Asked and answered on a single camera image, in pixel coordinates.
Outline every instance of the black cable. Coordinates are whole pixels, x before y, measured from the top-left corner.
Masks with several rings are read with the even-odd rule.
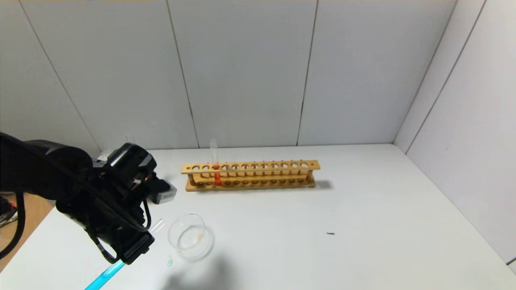
[[[143,207],[145,208],[145,214],[147,215],[147,225],[145,228],[148,230],[151,227],[151,212],[149,211],[149,205],[147,204],[147,199],[143,200]]]
[[[14,247],[18,244],[20,241],[20,238],[23,234],[23,229],[25,228],[25,202],[23,200],[23,192],[16,192],[16,206],[18,208],[18,223],[16,225],[16,232],[14,233],[14,237],[12,238],[11,242],[0,251],[0,260],[7,256]]]
[[[516,257],[512,258],[512,260],[511,260],[511,261],[509,261],[509,262],[507,262],[507,264],[506,264],[506,265],[507,265],[507,266],[509,266],[509,264],[510,264],[510,263],[512,263],[512,262],[514,262],[514,261],[516,261]]]

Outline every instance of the table surface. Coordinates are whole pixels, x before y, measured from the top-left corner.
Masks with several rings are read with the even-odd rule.
[[[151,153],[158,176],[178,188],[174,201],[151,205],[153,220],[199,214],[214,248],[187,263],[161,230],[105,290],[516,289],[509,267],[393,145],[219,149],[221,162],[317,159],[317,187],[205,193],[186,192],[180,170],[209,162],[209,149]],[[107,265],[54,209],[0,273],[0,287],[83,289]]]

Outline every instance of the test tube rack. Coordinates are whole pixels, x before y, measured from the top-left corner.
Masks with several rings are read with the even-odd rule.
[[[317,160],[281,160],[262,162],[212,163],[183,165],[181,174],[188,175],[186,191],[244,190],[315,187],[313,171],[319,170]],[[215,173],[220,173],[221,185],[215,185]]]

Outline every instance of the black device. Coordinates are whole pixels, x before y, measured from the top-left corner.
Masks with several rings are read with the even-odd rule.
[[[0,143],[0,189],[17,193],[19,212],[17,232],[0,259],[23,232],[23,192],[56,200],[57,209],[84,228],[110,263],[120,259],[131,264],[149,250],[154,237],[148,232],[147,197],[168,191],[170,185],[157,178],[156,161],[145,149],[125,143],[99,163],[79,148],[50,141],[22,142],[0,133]],[[99,239],[114,249],[116,257]]]

